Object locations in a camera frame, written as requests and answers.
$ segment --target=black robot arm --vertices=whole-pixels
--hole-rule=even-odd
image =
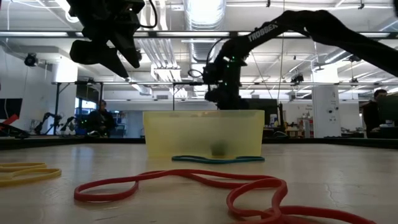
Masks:
[[[67,127],[68,127],[68,126],[70,127],[70,123],[71,123],[74,119],[75,119],[74,116],[68,118],[68,119],[67,119],[67,122],[62,126],[62,128],[61,128],[60,131],[66,131],[66,130],[67,130]]]
[[[54,118],[54,128],[57,128],[59,125],[59,122],[61,121],[62,117],[57,114],[52,114],[52,113],[45,113],[43,116],[43,120],[39,123],[39,125],[36,126],[34,129],[35,134],[40,135],[43,129],[43,124],[44,122],[49,119],[50,117]]]
[[[273,21],[265,22],[248,35],[224,43],[213,63],[207,63],[203,81],[217,85],[209,90],[206,100],[221,110],[247,109],[240,99],[240,69],[250,51],[284,32],[292,30],[325,45],[340,47],[353,55],[398,77],[394,58],[398,51],[347,28],[327,11],[286,11]]]
[[[83,65],[102,64],[121,78],[129,75],[118,56],[118,51],[134,67],[139,68],[142,55],[136,49],[133,35],[141,25],[139,12],[144,8],[144,0],[67,0],[70,15],[79,18],[84,26],[82,34],[91,41],[76,40],[70,50],[71,59]],[[153,9],[153,0],[149,0]],[[107,45],[111,41],[114,47]]]

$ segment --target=yellow plastic bin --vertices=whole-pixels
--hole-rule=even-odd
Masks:
[[[260,156],[264,111],[146,111],[149,157]]]

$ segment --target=man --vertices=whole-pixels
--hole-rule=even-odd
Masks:
[[[112,114],[106,110],[106,102],[101,100],[99,109],[92,111],[88,117],[88,133],[97,131],[102,136],[110,136],[110,132],[116,127]]]
[[[377,101],[385,96],[387,96],[386,90],[377,90],[373,94],[373,100],[363,106],[363,119],[366,124],[366,135],[368,138],[376,138],[377,136],[372,133],[372,130],[377,131],[380,124],[385,123],[379,118],[379,107],[377,105]]]

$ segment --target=red object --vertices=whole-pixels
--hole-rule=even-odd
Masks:
[[[18,119],[19,119],[18,115],[14,114],[11,117],[9,117],[7,120],[3,121],[2,123],[6,124],[6,125],[10,125]]]
[[[206,179],[195,174],[210,175],[215,177],[223,177],[227,179],[236,180],[253,180],[249,183],[231,183],[221,182]],[[122,200],[132,196],[139,186],[139,181],[150,180],[168,175],[177,175],[186,177],[211,187],[233,189],[227,199],[226,203],[229,208],[229,212],[239,220],[243,220],[244,217],[261,217],[260,220],[254,221],[242,221],[237,223],[242,224],[310,224],[308,220],[299,217],[293,217],[290,215],[305,215],[312,217],[332,218],[335,220],[341,220],[348,223],[355,224],[376,224],[370,220],[353,215],[347,212],[338,210],[324,209],[324,208],[313,208],[304,206],[280,206],[281,201],[287,195],[287,184],[284,180],[270,177],[266,175],[238,175],[238,174],[225,174],[220,172],[206,171],[206,170],[191,170],[191,169],[180,169],[180,170],[163,170],[163,171],[152,171],[146,172],[134,177],[120,177],[106,180],[98,180],[83,184],[75,189],[74,198],[81,202],[112,202]],[[118,184],[126,182],[136,182],[129,190],[120,192],[117,194],[106,194],[106,195],[90,195],[81,193],[83,190],[87,190],[93,187],[98,187],[107,184]],[[234,201],[242,194],[258,188],[275,188],[276,192],[272,197],[272,208],[261,211],[261,210],[242,210],[234,207]]]

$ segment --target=wooden table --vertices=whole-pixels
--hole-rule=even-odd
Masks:
[[[263,145],[265,163],[212,166],[146,159],[145,145],[90,144],[0,151],[3,162],[46,162],[62,169],[58,179],[0,189],[0,220],[7,224],[233,223],[225,204],[229,190],[180,177],[140,184],[126,200],[105,204],[75,202],[80,184],[148,170],[206,169],[235,174],[266,174],[284,179],[284,205],[340,209],[374,220],[397,223],[398,151],[335,145]],[[131,184],[109,185],[97,193]],[[272,191],[256,190],[237,207],[266,209]]]

